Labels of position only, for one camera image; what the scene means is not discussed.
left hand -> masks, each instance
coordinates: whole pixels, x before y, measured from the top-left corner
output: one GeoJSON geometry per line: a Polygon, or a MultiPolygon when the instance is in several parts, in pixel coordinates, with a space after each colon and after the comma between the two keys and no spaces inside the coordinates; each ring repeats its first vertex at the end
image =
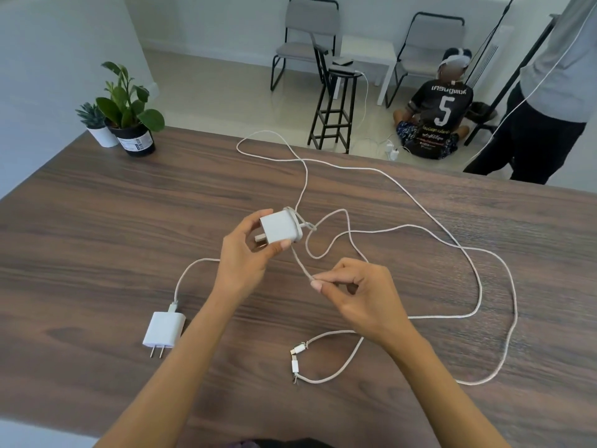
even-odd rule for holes
{"type": "Polygon", "coordinates": [[[212,294],[227,299],[237,307],[263,279],[267,262],[290,247],[290,240],[280,240],[253,253],[247,236],[260,226],[259,219],[273,213],[272,209],[257,211],[246,217],[222,242],[220,265],[212,294]]]}

green plant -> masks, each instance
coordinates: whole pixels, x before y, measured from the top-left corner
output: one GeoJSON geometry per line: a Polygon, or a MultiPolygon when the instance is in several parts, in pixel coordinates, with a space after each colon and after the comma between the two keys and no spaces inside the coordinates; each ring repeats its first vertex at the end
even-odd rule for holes
{"type": "Polygon", "coordinates": [[[97,105],[91,105],[89,102],[81,105],[81,110],[75,109],[75,112],[81,118],[81,122],[90,129],[101,129],[106,126],[104,119],[106,117],[97,105]]]}
{"type": "Polygon", "coordinates": [[[153,132],[162,130],[164,128],[162,113],[154,109],[145,109],[149,91],[143,86],[131,84],[134,79],[128,76],[127,68],[110,61],[106,61],[101,67],[111,70],[118,76],[116,83],[106,82],[106,91],[110,93],[110,98],[95,99],[101,112],[112,121],[114,127],[125,129],[135,127],[141,122],[153,132]],[[134,101],[131,100],[133,94],[137,96],[134,101]]]}

black stool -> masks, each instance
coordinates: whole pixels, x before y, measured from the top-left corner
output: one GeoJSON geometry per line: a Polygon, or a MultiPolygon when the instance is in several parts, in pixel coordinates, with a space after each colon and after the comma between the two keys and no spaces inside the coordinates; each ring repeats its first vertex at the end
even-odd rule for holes
{"type": "Polygon", "coordinates": [[[325,62],[325,55],[327,53],[327,50],[319,45],[315,45],[314,47],[315,58],[317,60],[317,66],[319,67],[319,74],[323,75],[324,86],[321,88],[321,94],[319,95],[319,103],[317,104],[317,110],[315,111],[315,117],[313,118],[313,125],[311,126],[311,131],[309,133],[309,141],[307,142],[307,145],[310,145],[312,141],[315,144],[315,147],[321,150],[324,139],[335,138],[336,142],[338,142],[338,140],[342,141],[342,144],[346,149],[346,153],[348,154],[350,150],[350,134],[352,133],[354,97],[356,95],[356,80],[361,76],[361,74],[353,73],[348,68],[346,69],[346,72],[329,70],[325,62]],[[342,92],[342,101],[340,102],[339,109],[332,110],[332,102],[334,101],[334,91],[336,89],[336,84],[339,81],[339,79],[344,80],[344,91],[342,92]],[[347,113],[345,111],[346,92],[348,89],[349,81],[351,80],[352,93],[350,95],[349,112],[347,113]],[[322,110],[322,104],[326,92],[328,93],[327,108],[325,110],[322,110]],[[330,124],[330,115],[336,113],[338,113],[337,123],[330,124]],[[317,124],[318,118],[323,123],[321,135],[315,135],[315,126],[317,124]],[[344,138],[344,135],[340,131],[340,129],[343,128],[348,129],[346,138],[344,138]],[[336,132],[330,135],[326,135],[325,131],[327,129],[336,129],[336,132]]]}

tile floor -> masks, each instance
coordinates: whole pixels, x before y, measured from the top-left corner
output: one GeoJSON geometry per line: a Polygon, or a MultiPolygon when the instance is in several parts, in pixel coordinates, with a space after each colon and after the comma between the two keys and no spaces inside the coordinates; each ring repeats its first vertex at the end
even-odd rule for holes
{"type": "MultiPolygon", "coordinates": [[[[267,67],[149,50],[145,55],[160,87],[154,107],[164,114],[168,125],[236,137],[246,137],[258,130],[273,130],[292,146],[307,147],[321,91],[317,74],[287,70],[276,90],[271,92],[270,69],[267,67]]],[[[366,93],[365,81],[361,80],[354,106],[355,129],[350,154],[387,160],[385,139],[391,136],[391,141],[398,144],[392,112],[405,106],[416,89],[401,89],[392,107],[386,109],[377,106],[379,87],[371,82],[367,115],[359,126],[366,93]]],[[[260,134],[256,138],[281,142],[271,134],[260,134]]],[[[440,161],[412,156],[405,150],[400,152],[397,161],[461,171],[488,139],[487,134],[481,133],[470,146],[461,146],[440,161]]],[[[343,146],[334,144],[333,140],[326,140],[323,149],[344,151],[343,146]]],[[[499,179],[506,177],[502,173],[494,174],[499,179]]]]}

person sitting on floor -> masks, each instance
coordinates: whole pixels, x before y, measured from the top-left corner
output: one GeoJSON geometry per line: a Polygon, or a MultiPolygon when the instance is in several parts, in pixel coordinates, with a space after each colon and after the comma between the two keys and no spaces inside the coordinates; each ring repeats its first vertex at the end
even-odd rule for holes
{"type": "Polygon", "coordinates": [[[460,123],[474,94],[461,79],[472,56],[467,49],[446,50],[437,79],[421,86],[405,110],[394,112],[396,133],[412,154],[443,159],[456,151],[458,142],[469,134],[470,129],[460,123]]]}

